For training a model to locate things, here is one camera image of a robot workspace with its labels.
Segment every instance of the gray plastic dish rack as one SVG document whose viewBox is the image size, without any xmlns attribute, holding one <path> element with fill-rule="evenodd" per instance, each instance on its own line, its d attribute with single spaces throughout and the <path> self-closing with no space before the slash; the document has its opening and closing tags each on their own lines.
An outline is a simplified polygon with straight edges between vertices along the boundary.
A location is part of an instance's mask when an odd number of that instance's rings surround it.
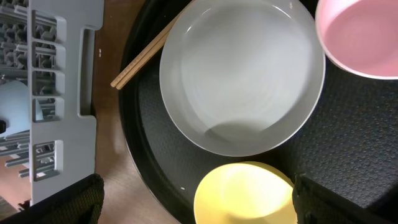
<svg viewBox="0 0 398 224">
<path fill-rule="evenodd" d="M 103 11 L 104 0 L 0 0 L 0 85 L 18 80 L 30 91 L 30 130 L 0 138 L 0 156 L 12 157 L 6 167 L 26 166 L 19 177 L 30 178 L 31 205 L 94 173 L 91 86 Z"/>
</svg>

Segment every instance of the round tray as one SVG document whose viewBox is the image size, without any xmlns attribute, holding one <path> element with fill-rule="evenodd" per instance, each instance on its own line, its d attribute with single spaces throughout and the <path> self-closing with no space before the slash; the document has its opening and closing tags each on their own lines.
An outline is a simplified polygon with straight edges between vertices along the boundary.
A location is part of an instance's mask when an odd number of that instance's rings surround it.
<svg viewBox="0 0 398 224">
<path fill-rule="evenodd" d="M 144 4 L 128 38 L 123 69 L 190 0 Z M 317 1 L 301 1 L 312 15 Z M 124 135 L 142 179 L 181 223 L 195 223 L 193 198 L 212 169 L 239 161 L 274 166 L 294 182 L 306 172 L 362 207 L 377 205 L 398 183 L 398 81 L 372 80 L 327 61 L 321 98 L 304 127 L 285 144 L 251 157 L 200 149 L 169 118 L 160 94 L 161 52 L 119 93 Z"/>
</svg>

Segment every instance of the wooden chopstick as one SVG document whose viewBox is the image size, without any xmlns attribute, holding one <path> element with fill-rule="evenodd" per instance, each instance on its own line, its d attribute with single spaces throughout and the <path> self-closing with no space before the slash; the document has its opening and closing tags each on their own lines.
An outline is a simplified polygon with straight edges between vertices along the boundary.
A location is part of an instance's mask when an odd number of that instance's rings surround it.
<svg viewBox="0 0 398 224">
<path fill-rule="evenodd" d="M 127 82 L 161 49 L 169 32 L 181 13 L 191 5 L 192 0 L 167 26 L 148 44 L 144 50 L 112 81 L 111 86 L 121 90 Z"/>
</svg>

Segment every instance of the pink bowl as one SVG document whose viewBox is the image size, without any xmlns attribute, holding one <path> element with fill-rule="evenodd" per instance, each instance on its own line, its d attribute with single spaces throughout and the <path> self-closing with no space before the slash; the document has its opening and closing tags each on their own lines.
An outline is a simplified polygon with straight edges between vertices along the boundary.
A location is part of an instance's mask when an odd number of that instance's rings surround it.
<svg viewBox="0 0 398 224">
<path fill-rule="evenodd" d="M 315 22 L 337 66 L 363 77 L 398 79 L 398 0 L 319 0 Z"/>
</svg>

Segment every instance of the table surface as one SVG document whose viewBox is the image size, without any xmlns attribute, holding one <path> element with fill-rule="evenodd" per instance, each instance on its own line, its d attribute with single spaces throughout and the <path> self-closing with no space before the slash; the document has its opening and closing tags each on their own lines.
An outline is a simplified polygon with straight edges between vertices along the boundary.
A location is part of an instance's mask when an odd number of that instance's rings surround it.
<svg viewBox="0 0 398 224">
<path fill-rule="evenodd" d="M 118 91 L 124 45 L 144 0 L 105 0 L 104 24 L 96 32 L 93 108 L 97 118 L 95 172 L 105 182 L 99 223 L 178 223 L 150 194 L 130 158 L 119 117 Z"/>
</svg>

